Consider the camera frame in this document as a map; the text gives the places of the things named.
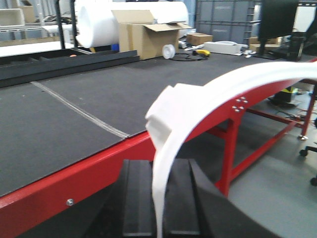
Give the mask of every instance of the white device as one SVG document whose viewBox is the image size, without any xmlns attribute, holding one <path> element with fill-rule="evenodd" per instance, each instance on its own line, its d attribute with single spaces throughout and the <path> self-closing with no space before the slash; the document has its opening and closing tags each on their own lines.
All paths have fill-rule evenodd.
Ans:
<svg viewBox="0 0 317 238">
<path fill-rule="evenodd" d="M 217 41 L 217 42 L 205 42 L 204 50 L 208 50 L 212 53 L 220 53 L 227 55 L 240 56 L 242 55 L 241 48 L 248 48 L 248 45 L 237 44 L 232 41 Z"/>
</svg>

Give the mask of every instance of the small cardboard box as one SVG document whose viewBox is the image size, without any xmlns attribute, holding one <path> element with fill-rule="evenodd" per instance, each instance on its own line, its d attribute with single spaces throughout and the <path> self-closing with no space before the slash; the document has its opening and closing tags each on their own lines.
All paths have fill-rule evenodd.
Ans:
<svg viewBox="0 0 317 238">
<path fill-rule="evenodd" d="M 33 9 L 32 4 L 29 1 L 27 1 L 27 0 L 23 0 L 21 2 L 24 5 L 23 6 L 19 6 L 18 8 L 22 9 L 23 14 L 24 14 L 25 22 L 34 23 L 36 19 L 35 19 L 34 9 Z"/>
<path fill-rule="evenodd" d="M 266 42 L 266 44 L 277 44 L 277 43 L 278 43 L 278 38 L 269 39 Z M 260 42 L 258 41 L 258 38 L 256 36 L 252 36 L 249 38 L 249 45 L 250 44 L 260 44 Z"/>
<path fill-rule="evenodd" d="M 193 46 L 198 46 L 208 41 L 212 41 L 212 35 L 197 34 L 197 35 L 192 35 L 190 37 L 190 41 L 187 40 L 187 42 L 192 44 Z"/>
<path fill-rule="evenodd" d="M 196 36 L 196 35 L 203 35 L 203 33 L 199 33 L 199 32 L 192 32 L 192 33 L 187 33 L 186 35 L 186 41 L 188 43 L 190 43 L 193 39 L 193 36 Z"/>
<path fill-rule="evenodd" d="M 272 50 L 274 48 L 277 48 L 279 47 L 280 45 L 278 44 L 266 44 L 265 45 L 265 49 L 266 50 Z M 252 50 L 252 51 L 255 51 L 255 52 L 259 52 L 259 49 L 260 49 L 260 44 L 250 44 L 249 45 L 249 50 Z"/>
<path fill-rule="evenodd" d="M 19 6 L 20 9 L 22 9 L 24 14 L 25 22 L 27 23 L 34 23 L 35 22 L 35 15 L 34 15 L 34 9 L 33 6 Z"/>
</svg>

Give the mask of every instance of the chair wheel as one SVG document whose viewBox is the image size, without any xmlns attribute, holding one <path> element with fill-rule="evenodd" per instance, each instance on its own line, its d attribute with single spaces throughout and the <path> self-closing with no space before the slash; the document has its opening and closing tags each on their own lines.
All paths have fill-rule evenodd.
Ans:
<svg viewBox="0 0 317 238">
<path fill-rule="evenodd" d="M 301 150 L 300 152 L 299 152 L 299 154 L 301 155 L 301 156 L 307 156 L 308 155 L 308 151 L 307 150 Z"/>
<path fill-rule="evenodd" d="M 311 179 L 311 185 L 317 187 L 317 178 Z"/>
</svg>

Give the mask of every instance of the white curved foam piece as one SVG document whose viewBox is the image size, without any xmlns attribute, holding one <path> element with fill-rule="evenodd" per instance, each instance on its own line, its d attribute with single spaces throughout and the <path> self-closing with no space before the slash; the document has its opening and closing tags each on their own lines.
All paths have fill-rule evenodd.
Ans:
<svg viewBox="0 0 317 238">
<path fill-rule="evenodd" d="M 268 62 L 226 73 L 204 86 L 166 87 L 146 114 L 146 128 L 156 148 L 152 193 L 157 237 L 162 238 L 166 184 L 174 158 L 191 131 L 212 111 L 247 90 L 287 79 L 317 80 L 317 63 Z"/>
</svg>

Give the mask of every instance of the plastic crate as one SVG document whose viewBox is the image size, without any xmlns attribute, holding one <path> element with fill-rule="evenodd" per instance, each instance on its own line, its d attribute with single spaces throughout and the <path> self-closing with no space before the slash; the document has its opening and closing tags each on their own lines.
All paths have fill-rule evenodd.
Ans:
<svg viewBox="0 0 317 238">
<path fill-rule="evenodd" d="M 260 19 L 261 0 L 198 0 L 196 21 L 251 22 Z"/>
<path fill-rule="evenodd" d="M 212 22 L 202 21 L 197 32 L 213 35 L 213 41 L 234 41 L 238 44 L 249 44 L 249 38 L 257 35 L 257 22 Z"/>
<path fill-rule="evenodd" d="M 197 32 L 213 35 L 213 41 L 248 44 L 258 33 L 261 0 L 198 0 Z"/>
</svg>

